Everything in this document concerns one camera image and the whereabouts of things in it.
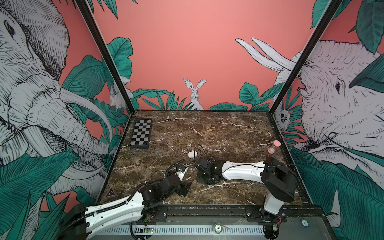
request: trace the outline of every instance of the rabbit ear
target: rabbit ear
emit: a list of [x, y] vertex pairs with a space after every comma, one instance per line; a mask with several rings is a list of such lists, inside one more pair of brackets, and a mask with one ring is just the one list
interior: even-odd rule
[[200, 82], [197, 84], [196, 89], [201, 88], [207, 81], [205, 79], [200, 80]]
[[193, 84], [191, 83], [191, 81], [189, 81], [188, 79], [186, 78], [183, 78], [185, 84], [187, 85], [187, 88], [193, 90]]

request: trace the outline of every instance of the triangular warning sign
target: triangular warning sign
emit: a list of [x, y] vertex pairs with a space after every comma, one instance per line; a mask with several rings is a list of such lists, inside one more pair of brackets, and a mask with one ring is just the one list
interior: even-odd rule
[[111, 189], [108, 191], [107, 195], [105, 196], [105, 198], [110, 198], [110, 197], [117, 197], [118, 194], [116, 193], [116, 191], [113, 189], [113, 187], [111, 187]]

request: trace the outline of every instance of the white tusk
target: white tusk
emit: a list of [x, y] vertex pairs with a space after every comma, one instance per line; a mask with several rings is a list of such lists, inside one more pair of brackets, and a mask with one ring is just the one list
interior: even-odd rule
[[278, 53], [275, 49], [273, 49], [270, 45], [266, 44], [265, 42], [252, 38], [252, 41], [257, 44], [264, 52], [268, 55], [273, 61], [278, 63], [279, 65], [283, 66], [284, 68], [288, 70], [292, 70], [295, 66], [295, 62], [283, 57], [280, 53]]
[[70, 166], [69, 168], [67, 168], [67, 170], [62, 173], [62, 176], [72, 180], [87, 179], [97, 175], [103, 169], [103, 167], [104, 166], [99, 167], [98, 169], [95, 169], [93, 171], [84, 171]]
[[109, 130], [109, 136], [110, 136], [109, 142], [111, 142], [112, 135], [113, 135], [112, 127], [111, 127], [111, 124], [108, 120], [108, 117], [105, 115], [105, 113], [100, 108], [98, 108], [95, 104], [93, 104], [88, 99], [85, 99], [85, 98], [77, 95], [76, 93], [73, 93], [73, 92], [71, 92], [65, 88], [61, 88], [61, 90], [60, 90], [60, 99], [65, 103], [74, 103], [74, 104], [77, 104], [81, 107], [88, 108], [89, 110], [92, 110], [97, 115], [99, 115], [101, 117], [101, 119], [105, 122], [105, 124], [107, 124], [108, 130]]
[[262, 66], [269, 68], [271, 70], [274, 70], [275, 72], [280, 72], [283, 67], [277, 64], [276, 62], [272, 61], [271, 59], [263, 56], [261, 53], [259, 53], [254, 47], [252, 47], [249, 43], [246, 41], [236, 38], [236, 42], [238, 42], [240, 45], [245, 48], [245, 50], [248, 51], [248, 53], [253, 57], [253, 59], [256, 60], [256, 62], [260, 63]]
[[40, 154], [40, 156], [48, 157], [56, 154], [45, 140], [44, 134], [40, 127], [27, 127], [22, 132], [29, 144]]

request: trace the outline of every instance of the elephant ear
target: elephant ear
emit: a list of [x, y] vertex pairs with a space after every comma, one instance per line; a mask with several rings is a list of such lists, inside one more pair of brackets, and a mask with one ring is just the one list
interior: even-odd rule
[[70, 40], [52, 0], [0, 0], [0, 6], [18, 22], [45, 69], [59, 80]]

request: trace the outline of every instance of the elephant eye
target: elephant eye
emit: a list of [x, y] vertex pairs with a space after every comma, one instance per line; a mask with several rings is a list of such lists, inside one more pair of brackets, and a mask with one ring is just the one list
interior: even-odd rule
[[336, 91], [340, 94], [340, 82], [336, 83]]
[[4, 21], [4, 25], [7, 28], [7, 31], [9, 32], [11, 37], [13, 38], [13, 36], [15, 35], [15, 30], [13, 29], [13, 27], [6, 20]]

